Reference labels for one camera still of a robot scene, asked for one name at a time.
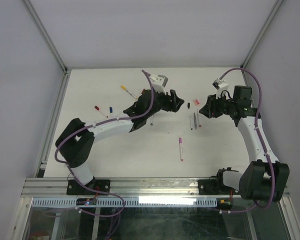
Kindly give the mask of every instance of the white wall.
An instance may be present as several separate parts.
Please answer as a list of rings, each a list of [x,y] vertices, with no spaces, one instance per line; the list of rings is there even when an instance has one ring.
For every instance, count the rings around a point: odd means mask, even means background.
[[[288,187],[300,219],[300,0],[286,1],[248,69],[260,80],[265,132],[289,164]]]
[[[0,240],[34,173],[61,79],[22,2],[0,0]]]
[[[31,0],[68,67],[239,66],[276,0]]]

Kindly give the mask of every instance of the yellow marker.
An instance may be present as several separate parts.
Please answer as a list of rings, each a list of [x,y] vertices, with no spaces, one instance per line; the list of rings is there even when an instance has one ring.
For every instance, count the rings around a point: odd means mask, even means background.
[[[125,90],[128,94],[130,94],[134,99],[137,99],[137,100],[138,100],[137,96],[134,95],[133,93],[129,92],[125,86],[121,85],[120,87],[121,87],[123,90]]]

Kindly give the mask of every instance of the red marker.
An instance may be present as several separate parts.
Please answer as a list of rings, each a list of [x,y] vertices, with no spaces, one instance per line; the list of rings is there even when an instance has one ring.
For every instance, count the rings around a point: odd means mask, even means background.
[[[94,106],[94,108],[95,109],[97,109],[103,116],[105,116],[106,118],[108,117],[108,116],[106,116],[102,111],[100,111],[100,108],[98,107],[98,106]]]
[[[198,99],[193,99],[193,103],[194,105],[198,106],[200,104],[200,102],[198,101]]]

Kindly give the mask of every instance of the white table surface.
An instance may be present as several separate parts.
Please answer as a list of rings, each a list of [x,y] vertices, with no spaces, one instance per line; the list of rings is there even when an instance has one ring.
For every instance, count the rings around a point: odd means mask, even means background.
[[[185,100],[177,113],[160,111],[154,115],[153,126],[147,124],[131,133],[103,139],[92,146],[88,165],[99,178],[141,177],[209,177],[220,168],[232,167],[244,172],[249,165],[244,140],[229,116],[208,119],[200,116],[201,128],[190,130],[190,114],[206,103],[207,96],[216,93],[212,82],[228,68],[145,68],[150,74],[165,75],[168,92],[174,89]],[[233,71],[225,80],[245,85],[242,73]],[[139,68],[72,70],[60,116],[49,153],[44,177],[67,177],[68,169],[54,159],[55,142],[74,118],[83,122],[101,121],[104,117],[95,105],[108,114],[121,113],[134,103],[134,99],[120,85],[139,95],[149,84]],[[198,99],[196,107],[193,99]],[[180,161],[179,136],[183,141]]]

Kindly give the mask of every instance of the mounting plate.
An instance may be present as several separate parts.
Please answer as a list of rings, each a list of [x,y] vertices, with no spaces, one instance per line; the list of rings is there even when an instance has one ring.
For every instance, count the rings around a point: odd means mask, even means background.
[[[109,193],[110,192],[110,180],[109,179],[95,179],[93,187],[89,187],[95,190],[99,190],[102,192]],[[66,194],[73,196],[73,195],[92,195],[94,196],[96,193],[93,191],[86,190],[82,188],[76,180],[71,179],[68,181],[68,186],[66,188]]]

